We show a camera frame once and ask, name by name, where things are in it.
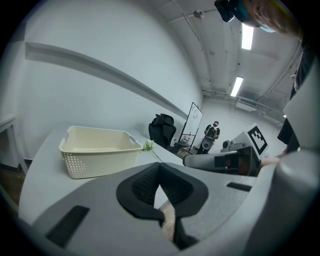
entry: ceiling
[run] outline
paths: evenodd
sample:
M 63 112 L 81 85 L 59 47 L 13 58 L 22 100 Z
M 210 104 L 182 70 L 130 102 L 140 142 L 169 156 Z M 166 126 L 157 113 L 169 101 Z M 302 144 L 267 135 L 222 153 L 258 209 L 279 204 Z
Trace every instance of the ceiling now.
M 257 102 L 266 118 L 283 122 L 282 111 L 293 86 L 290 76 L 295 74 L 302 52 L 297 39 L 255 28 L 252 48 L 245 50 L 241 48 L 242 24 L 235 18 L 223 22 L 214 0 L 149 3 L 180 39 L 205 97 L 235 102 L 229 95 L 240 76 L 244 79 L 237 97 Z M 205 11 L 203 20 L 184 17 L 196 10 Z

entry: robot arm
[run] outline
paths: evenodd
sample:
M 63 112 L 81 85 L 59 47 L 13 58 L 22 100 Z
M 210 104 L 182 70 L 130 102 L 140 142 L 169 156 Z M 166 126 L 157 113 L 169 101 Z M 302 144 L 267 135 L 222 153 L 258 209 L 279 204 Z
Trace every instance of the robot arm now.
M 233 140 L 225 141 L 220 153 L 187 155 L 183 165 L 214 173 L 256 177 L 268 146 L 257 124 L 253 124 Z

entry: fluorescent ceiling light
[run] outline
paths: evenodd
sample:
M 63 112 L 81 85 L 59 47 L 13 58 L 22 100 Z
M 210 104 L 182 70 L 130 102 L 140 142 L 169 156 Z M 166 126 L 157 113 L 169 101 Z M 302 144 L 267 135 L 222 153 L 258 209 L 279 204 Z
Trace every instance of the fluorescent ceiling light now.
M 251 50 L 254 28 L 242 24 L 242 49 Z
M 231 92 L 231 96 L 232 97 L 236 97 L 243 80 L 244 80 L 243 77 L 240 77 L 240 76 L 236 77 L 236 80 L 235 80 L 235 83 L 234 83 L 234 86 L 233 86 L 233 89 L 232 89 L 232 92 Z

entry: white plastic basket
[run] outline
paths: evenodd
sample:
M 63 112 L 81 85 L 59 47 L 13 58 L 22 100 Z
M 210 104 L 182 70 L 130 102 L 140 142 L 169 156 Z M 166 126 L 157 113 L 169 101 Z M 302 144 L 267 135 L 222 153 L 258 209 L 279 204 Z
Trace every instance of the white plastic basket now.
M 123 130 L 71 126 L 59 150 L 73 179 L 109 175 L 135 166 L 142 145 Z

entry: basket handle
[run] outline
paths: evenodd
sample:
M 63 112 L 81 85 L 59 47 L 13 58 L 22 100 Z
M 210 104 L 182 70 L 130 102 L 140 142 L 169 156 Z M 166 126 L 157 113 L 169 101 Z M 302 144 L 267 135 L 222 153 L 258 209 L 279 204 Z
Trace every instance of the basket handle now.
M 66 136 L 64 138 L 64 143 L 67 144 L 68 143 L 68 140 L 69 140 L 69 131 L 67 130 L 66 131 Z
M 132 144 L 135 144 L 135 143 L 136 143 L 136 140 L 135 140 L 134 138 L 132 138 L 131 135 L 130 135 L 129 141 L 130 141 Z

